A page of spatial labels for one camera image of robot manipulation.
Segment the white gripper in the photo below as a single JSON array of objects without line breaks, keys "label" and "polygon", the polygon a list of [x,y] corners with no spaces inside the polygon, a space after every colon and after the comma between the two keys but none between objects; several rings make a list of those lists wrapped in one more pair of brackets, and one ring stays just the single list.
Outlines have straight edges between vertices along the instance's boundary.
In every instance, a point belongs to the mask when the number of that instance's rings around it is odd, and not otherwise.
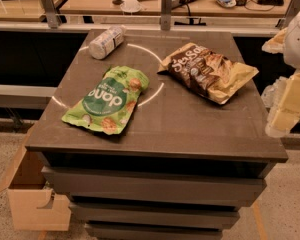
[{"label": "white gripper", "polygon": [[[263,44],[262,50],[271,54],[283,52],[285,63],[300,69],[300,11],[287,29],[280,30]],[[281,138],[289,134],[300,120],[300,70],[289,78],[280,77],[275,86],[277,89],[265,132],[270,137]]]}]

